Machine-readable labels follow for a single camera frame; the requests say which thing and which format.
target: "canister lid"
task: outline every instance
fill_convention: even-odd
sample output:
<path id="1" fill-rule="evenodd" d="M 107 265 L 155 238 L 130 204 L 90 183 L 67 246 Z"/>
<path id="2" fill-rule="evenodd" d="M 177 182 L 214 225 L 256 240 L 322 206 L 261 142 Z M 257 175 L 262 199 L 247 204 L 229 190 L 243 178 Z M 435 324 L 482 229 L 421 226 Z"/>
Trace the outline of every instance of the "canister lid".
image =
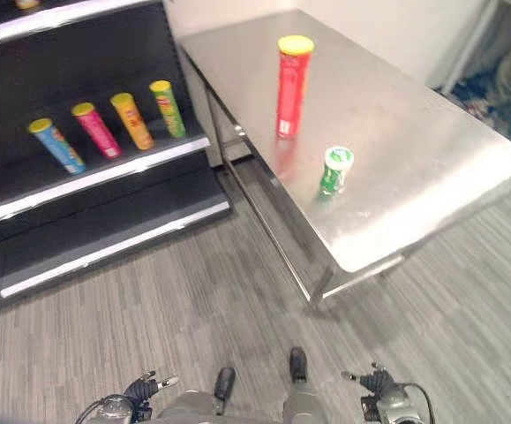
<path id="1" fill-rule="evenodd" d="M 110 102 L 114 105 L 114 107 L 122 106 L 132 101 L 133 97 L 129 93 L 118 93 L 110 99 Z"/>
<path id="2" fill-rule="evenodd" d="M 151 91 L 169 91 L 170 90 L 170 82 L 161 79 L 159 81 L 154 81 L 149 85 Z"/>
<path id="3" fill-rule="evenodd" d="M 353 152 L 344 146 L 332 146 L 326 150 L 324 160 L 331 170 L 348 170 L 353 165 Z"/>
<path id="4" fill-rule="evenodd" d="M 279 50 L 285 55 L 305 55 L 314 50 L 314 42 L 303 35 L 287 35 L 279 39 Z"/>
<path id="5" fill-rule="evenodd" d="M 27 129 L 31 133 L 38 133 L 39 131 L 47 130 L 51 126 L 51 119 L 48 117 L 43 117 L 41 119 L 36 119 L 33 121 Z"/>
<path id="6" fill-rule="evenodd" d="M 94 110 L 94 105 L 89 102 L 79 103 L 71 109 L 75 117 L 83 117 Z"/>

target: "red chip canister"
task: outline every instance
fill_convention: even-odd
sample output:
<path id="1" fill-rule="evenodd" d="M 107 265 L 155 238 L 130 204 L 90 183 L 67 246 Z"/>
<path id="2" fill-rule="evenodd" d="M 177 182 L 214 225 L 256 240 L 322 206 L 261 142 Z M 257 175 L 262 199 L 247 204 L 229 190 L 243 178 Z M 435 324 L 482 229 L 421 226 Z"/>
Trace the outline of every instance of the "red chip canister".
<path id="1" fill-rule="evenodd" d="M 306 71 L 314 43 L 303 35 L 288 35 L 279 39 L 281 70 L 276 132 L 282 137 L 298 134 L 300 110 L 306 91 Z"/>
<path id="2" fill-rule="evenodd" d="M 92 103 L 79 103 L 71 109 L 71 113 L 90 135 L 103 155 L 108 159 L 120 156 L 122 150 Z"/>

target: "table top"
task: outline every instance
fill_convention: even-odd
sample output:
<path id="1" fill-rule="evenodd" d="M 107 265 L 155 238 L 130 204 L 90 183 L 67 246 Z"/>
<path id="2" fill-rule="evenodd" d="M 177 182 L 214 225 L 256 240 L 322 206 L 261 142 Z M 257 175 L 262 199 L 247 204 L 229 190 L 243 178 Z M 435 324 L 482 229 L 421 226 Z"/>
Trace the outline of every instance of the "table top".
<path id="1" fill-rule="evenodd" d="M 277 40 L 315 50 L 294 140 L 275 138 Z M 301 11 L 183 39 L 199 72 L 244 128 L 342 269 L 400 252 L 511 190 L 511 142 L 442 96 Z M 324 152 L 350 148 L 344 191 L 319 193 Z"/>

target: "shelf edge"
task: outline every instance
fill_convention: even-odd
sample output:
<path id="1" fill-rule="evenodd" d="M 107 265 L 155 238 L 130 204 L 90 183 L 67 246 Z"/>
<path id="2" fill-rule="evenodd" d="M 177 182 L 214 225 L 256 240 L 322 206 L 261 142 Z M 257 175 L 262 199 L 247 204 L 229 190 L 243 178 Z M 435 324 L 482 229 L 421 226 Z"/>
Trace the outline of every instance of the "shelf edge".
<path id="1" fill-rule="evenodd" d="M 99 170 L 87 176 L 74 179 L 67 183 L 42 190 L 38 193 L 27 195 L 26 197 L 17 201 L 11 201 L 0 206 L 0 220 L 9 219 L 21 212 L 29 209 L 36 208 L 43 203 L 59 199 L 68 194 L 84 190 L 91 186 L 111 181 L 130 175 L 135 172 L 142 172 L 151 168 L 152 166 L 169 162 L 181 156 L 189 155 L 196 151 L 206 148 L 210 145 L 207 137 L 202 137 L 196 140 L 191 140 L 188 143 L 175 146 L 162 150 L 161 152 L 153 153 L 151 155 L 138 157 L 129 162 L 120 163 L 117 166 L 108 168 L 106 170 Z"/>
<path id="2" fill-rule="evenodd" d="M 143 232 L 138 236 L 128 238 L 124 241 L 116 243 L 115 245 L 104 247 L 101 250 L 98 250 L 86 256 L 82 256 L 74 261 L 66 262 L 63 265 L 60 265 L 59 267 L 42 272 L 38 276 L 33 276 L 31 278 L 28 278 L 27 280 L 15 283 L 10 287 L 2 289 L 0 291 L 0 296 L 6 299 L 14 294 L 17 294 L 24 290 L 28 290 L 32 287 L 35 287 L 36 285 L 43 284 L 59 276 L 69 274 L 77 269 L 83 269 L 93 262 L 101 261 L 102 259 L 105 259 L 113 254 L 123 252 L 126 249 L 140 245 L 151 239 L 155 239 L 157 237 L 170 234 L 171 232 L 174 231 L 180 231 L 187 226 L 197 223 L 200 220 L 208 218 L 212 215 L 223 212 L 227 209 L 229 209 L 228 201 L 222 201 L 216 205 L 211 206 L 210 208 L 194 212 L 193 214 L 190 214 L 183 218 L 179 218 L 175 221 L 171 221 L 170 223 L 166 223 L 152 230 Z"/>
<path id="3" fill-rule="evenodd" d="M 161 0 L 86 0 L 38 11 L 0 24 L 0 43 L 47 31 L 93 16 Z"/>

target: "black wire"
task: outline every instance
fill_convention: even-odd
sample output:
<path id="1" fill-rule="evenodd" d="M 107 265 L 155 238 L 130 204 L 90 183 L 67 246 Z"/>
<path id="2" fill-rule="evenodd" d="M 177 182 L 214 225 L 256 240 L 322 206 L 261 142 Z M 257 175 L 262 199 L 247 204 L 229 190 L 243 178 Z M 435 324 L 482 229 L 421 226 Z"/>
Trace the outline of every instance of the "black wire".
<path id="1" fill-rule="evenodd" d="M 425 402 L 428 405 L 428 413 L 430 414 L 430 424 L 435 424 L 435 415 L 433 414 L 432 401 L 430 400 L 430 397 L 428 396 L 428 392 L 425 391 L 425 389 L 422 386 L 420 386 L 417 382 L 402 382 L 402 383 L 400 383 L 400 385 L 403 388 L 412 386 L 422 392 L 422 394 L 424 395 L 424 398 L 425 398 Z"/>
<path id="2" fill-rule="evenodd" d="M 86 417 L 94 410 L 98 407 L 98 405 L 102 405 L 102 402 L 104 401 L 104 399 L 100 399 L 100 400 L 95 400 L 92 404 L 90 404 L 89 406 L 86 407 L 86 409 L 82 412 L 81 415 L 79 415 L 79 417 L 77 418 L 77 420 L 75 421 L 75 424 L 82 424 L 83 421 L 86 419 Z"/>

